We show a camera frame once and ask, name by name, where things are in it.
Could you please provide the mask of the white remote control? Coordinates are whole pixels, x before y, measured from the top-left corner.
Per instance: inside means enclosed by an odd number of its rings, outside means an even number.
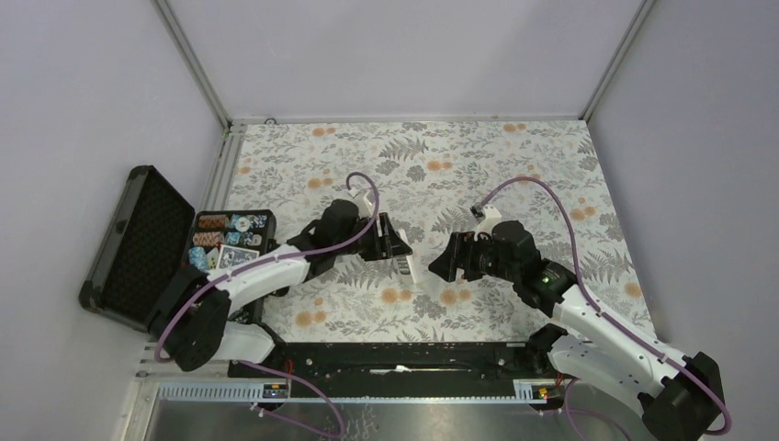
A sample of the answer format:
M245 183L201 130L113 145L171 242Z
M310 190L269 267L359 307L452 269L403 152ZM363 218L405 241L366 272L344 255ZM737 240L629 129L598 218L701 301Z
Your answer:
M404 284L414 286L419 283L418 271L412 254L395 257L394 263Z

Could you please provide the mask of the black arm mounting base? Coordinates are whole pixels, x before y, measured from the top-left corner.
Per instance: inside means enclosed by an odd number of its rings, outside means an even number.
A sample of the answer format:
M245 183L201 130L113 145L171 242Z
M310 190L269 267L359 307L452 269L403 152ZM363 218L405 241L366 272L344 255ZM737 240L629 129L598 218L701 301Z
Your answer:
M566 380L523 343L288 343L263 365L333 400L498 399L521 382L554 390Z

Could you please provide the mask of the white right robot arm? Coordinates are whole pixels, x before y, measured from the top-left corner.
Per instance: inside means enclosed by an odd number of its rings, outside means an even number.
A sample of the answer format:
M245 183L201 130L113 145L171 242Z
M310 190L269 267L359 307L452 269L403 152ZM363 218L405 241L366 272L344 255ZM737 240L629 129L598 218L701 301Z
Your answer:
M582 379L634 411L658 440L698 440L723 417L718 363L644 334L584 291L567 267L542 256L517 220L490 232L454 232L429 270L447 282L485 276L512 283L526 305L553 319L528 339L528 369Z

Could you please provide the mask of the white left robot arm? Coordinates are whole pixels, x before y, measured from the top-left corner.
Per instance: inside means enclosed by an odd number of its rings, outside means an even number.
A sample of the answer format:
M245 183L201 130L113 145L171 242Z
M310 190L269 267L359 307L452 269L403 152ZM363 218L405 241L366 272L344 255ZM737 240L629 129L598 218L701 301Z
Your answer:
M285 354L265 327L231 321L244 306L302 285L334 267L342 255L366 262L400 259L412 248L385 212L337 199L319 219L268 254L247 263L202 272L177 271L147 320L154 358L190 372L210 361L249 362L265 378L279 374Z

